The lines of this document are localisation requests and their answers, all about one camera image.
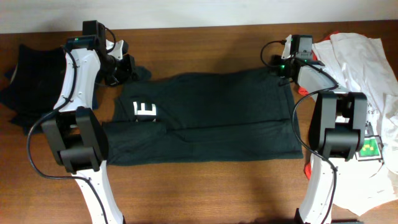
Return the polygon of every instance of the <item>black cloth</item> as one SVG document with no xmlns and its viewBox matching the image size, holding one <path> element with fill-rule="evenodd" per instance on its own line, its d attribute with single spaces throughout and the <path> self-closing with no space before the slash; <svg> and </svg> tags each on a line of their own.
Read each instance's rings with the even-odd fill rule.
<svg viewBox="0 0 398 224">
<path fill-rule="evenodd" d="M 103 124 L 108 164 L 302 158 L 290 122 L 292 92 L 280 86 L 285 82 L 260 68 L 127 83 L 113 122 Z M 152 104 L 155 116 L 135 115 L 142 106 L 152 111 Z"/>
<path fill-rule="evenodd" d="M 62 48 L 39 51 L 20 45 L 17 66 L 4 74 L 11 83 L 0 91 L 0 103 L 17 112 L 10 122 L 23 127 L 27 134 L 44 113 L 51 111 L 60 96 L 65 69 Z M 97 107 L 94 95 L 93 108 Z"/>
</svg>

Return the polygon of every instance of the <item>white wall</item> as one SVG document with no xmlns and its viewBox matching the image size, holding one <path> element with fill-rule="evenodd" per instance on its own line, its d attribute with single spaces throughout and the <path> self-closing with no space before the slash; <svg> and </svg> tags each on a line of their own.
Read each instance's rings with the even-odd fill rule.
<svg viewBox="0 0 398 224">
<path fill-rule="evenodd" d="M 0 0 L 0 33 L 398 19 L 398 0 Z"/>
</svg>

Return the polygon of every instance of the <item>table surface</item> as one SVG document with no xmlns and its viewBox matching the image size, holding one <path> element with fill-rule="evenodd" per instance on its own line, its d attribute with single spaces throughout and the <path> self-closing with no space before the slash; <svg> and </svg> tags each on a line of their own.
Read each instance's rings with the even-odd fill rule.
<svg viewBox="0 0 398 224">
<path fill-rule="evenodd" d="M 129 53 L 153 78 L 183 72 L 236 72 L 262 66 L 261 47 L 289 34 L 312 34 L 321 41 L 333 31 L 355 32 L 381 38 L 387 59 L 398 74 L 398 21 L 328 22 L 260 26 L 202 27 L 184 29 L 114 30 L 128 42 Z M 0 35 L 0 72 L 17 62 L 19 44 L 50 50 L 80 32 Z M 281 45 L 266 50 L 281 54 Z M 8 85 L 1 76 L 0 88 Z M 117 88 L 97 91 L 99 120 L 112 117 Z M 298 109 L 302 137 L 307 138 L 314 102 Z M 27 160 L 26 137 L 7 121 L 15 112 L 0 105 L 0 223 L 90 223 L 86 203 L 72 180 L 39 177 Z M 65 175 L 56 165 L 44 135 L 32 140 L 32 154 L 46 174 Z M 305 159 L 255 162 L 202 162 L 108 167 L 116 202 L 127 223 L 275 223 L 293 218 L 308 185 L 303 174 Z M 353 219 L 348 210 L 333 207 L 333 219 Z M 376 207 L 359 220 L 396 223 L 398 201 Z"/>
</svg>

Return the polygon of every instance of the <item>white logo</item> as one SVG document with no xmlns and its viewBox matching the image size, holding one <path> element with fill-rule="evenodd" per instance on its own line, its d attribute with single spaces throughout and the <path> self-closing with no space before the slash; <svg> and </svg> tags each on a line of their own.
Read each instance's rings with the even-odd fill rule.
<svg viewBox="0 0 398 224">
<path fill-rule="evenodd" d="M 152 110 L 147 111 L 145 110 L 145 103 L 141 103 L 141 110 L 138 109 L 137 102 L 133 102 L 134 104 L 134 115 L 149 115 L 149 116 L 156 116 L 156 106 L 152 104 Z"/>
</svg>

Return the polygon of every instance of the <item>green square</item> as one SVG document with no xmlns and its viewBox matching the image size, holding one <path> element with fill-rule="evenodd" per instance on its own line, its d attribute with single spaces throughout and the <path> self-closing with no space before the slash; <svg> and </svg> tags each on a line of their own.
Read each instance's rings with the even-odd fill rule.
<svg viewBox="0 0 398 224">
<path fill-rule="evenodd" d="M 380 156 L 379 146 L 374 138 L 365 139 L 362 149 L 359 152 L 360 157 Z"/>
</svg>

